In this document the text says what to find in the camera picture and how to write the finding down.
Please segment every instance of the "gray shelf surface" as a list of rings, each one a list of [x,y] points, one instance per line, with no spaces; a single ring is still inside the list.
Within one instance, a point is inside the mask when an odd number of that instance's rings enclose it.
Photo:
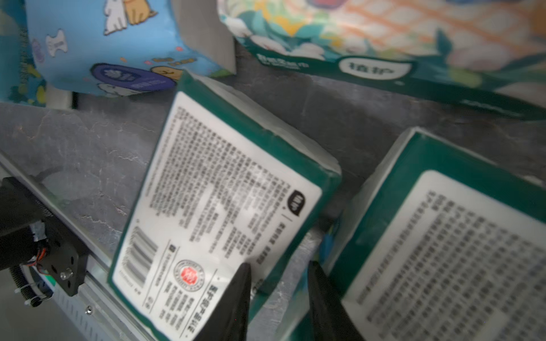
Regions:
[[[223,82],[316,140],[338,159],[343,182],[324,210],[334,219],[397,136],[421,126],[518,175],[546,180],[546,122],[523,122],[317,76],[261,66],[238,48],[238,74]],[[77,110],[0,104],[0,150],[38,176],[112,253],[136,199],[174,90],[125,98],[79,95]],[[269,339],[308,256],[314,233],[249,328]]]

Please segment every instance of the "screw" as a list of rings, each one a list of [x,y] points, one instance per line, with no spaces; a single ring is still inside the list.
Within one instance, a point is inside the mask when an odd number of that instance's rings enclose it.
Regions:
[[[72,272],[72,269],[71,268],[67,268],[66,270],[64,270],[63,272],[61,272],[59,274],[59,276],[61,277],[62,280],[67,280],[69,279],[70,277],[72,277],[72,275],[74,274],[74,272]]]

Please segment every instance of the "purple oval logo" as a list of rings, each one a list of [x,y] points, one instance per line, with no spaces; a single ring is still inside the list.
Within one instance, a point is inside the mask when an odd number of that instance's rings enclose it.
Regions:
[[[34,61],[42,64],[45,60],[45,56],[41,51],[40,42],[36,39],[32,39],[32,54],[34,55]]]
[[[95,64],[91,74],[103,83],[139,91],[165,90],[176,86],[175,81],[163,75],[121,65]]]

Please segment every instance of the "white label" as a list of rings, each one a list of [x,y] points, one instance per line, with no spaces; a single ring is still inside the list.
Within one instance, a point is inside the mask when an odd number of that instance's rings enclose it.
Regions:
[[[343,305],[368,341],[542,340],[545,249],[545,224],[427,171]]]
[[[353,57],[341,60],[339,67],[342,72],[356,77],[388,81],[406,75],[412,64]]]
[[[179,92],[112,276],[171,340],[192,340],[242,262],[255,290],[322,194]]]

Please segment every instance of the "barcode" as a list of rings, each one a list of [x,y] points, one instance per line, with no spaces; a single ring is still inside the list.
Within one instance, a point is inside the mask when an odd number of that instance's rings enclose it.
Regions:
[[[157,245],[136,226],[129,241],[123,265],[129,275],[142,288],[156,256]]]

